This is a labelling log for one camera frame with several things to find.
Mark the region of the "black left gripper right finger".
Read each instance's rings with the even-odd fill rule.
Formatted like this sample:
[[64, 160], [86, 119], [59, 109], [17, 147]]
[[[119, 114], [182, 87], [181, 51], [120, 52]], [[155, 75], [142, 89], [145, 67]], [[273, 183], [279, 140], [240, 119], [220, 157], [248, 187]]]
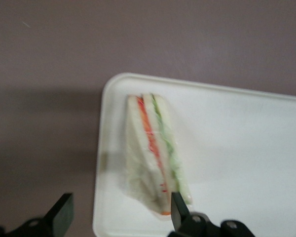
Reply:
[[193, 237], [190, 211], [179, 192], [171, 194], [171, 220], [174, 231], [168, 237]]

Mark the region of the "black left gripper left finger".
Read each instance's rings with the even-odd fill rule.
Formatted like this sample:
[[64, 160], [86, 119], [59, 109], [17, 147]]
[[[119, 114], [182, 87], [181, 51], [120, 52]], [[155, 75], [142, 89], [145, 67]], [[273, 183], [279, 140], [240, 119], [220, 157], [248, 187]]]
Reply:
[[74, 219], [74, 196], [63, 194], [42, 219], [41, 237], [64, 237]]

